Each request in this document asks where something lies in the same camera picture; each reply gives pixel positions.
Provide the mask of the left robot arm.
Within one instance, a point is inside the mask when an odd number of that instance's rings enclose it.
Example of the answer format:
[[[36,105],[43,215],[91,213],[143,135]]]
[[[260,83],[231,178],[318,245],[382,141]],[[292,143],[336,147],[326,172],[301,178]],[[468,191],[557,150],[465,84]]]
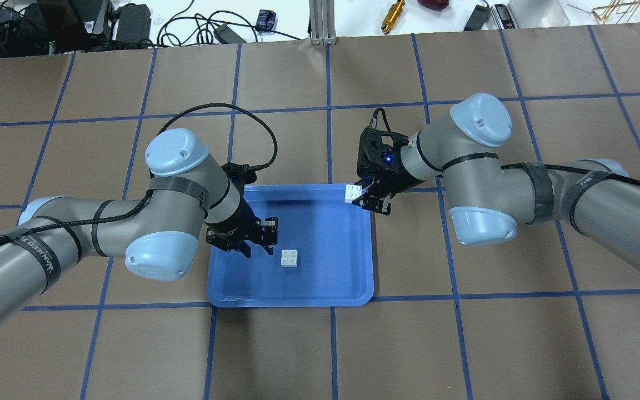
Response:
[[[257,166],[221,166],[185,128],[158,134],[144,156],[152,177],[140,200],[39,198],[0,231],[0,326],[87,257],[121,258],[137,276],[171,282],[188,273],[200,240],[246,257],[250,243],[273,253],[277,217],[259,218],[244,200]]]

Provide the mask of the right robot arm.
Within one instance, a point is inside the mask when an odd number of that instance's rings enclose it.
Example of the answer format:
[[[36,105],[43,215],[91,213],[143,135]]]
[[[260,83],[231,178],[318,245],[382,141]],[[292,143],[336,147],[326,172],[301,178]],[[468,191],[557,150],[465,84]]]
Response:
[[[398,193],[440,178],[465,246],[511,241],[520,225],[564,221],[640,271],[640,180],[619,163],[502,164],[497,151],[512,119],[492,94],[473,94],[411,136],[379,129],[385,118],[376,109],[359,137],[359,180],[346,202],[389,215]]]

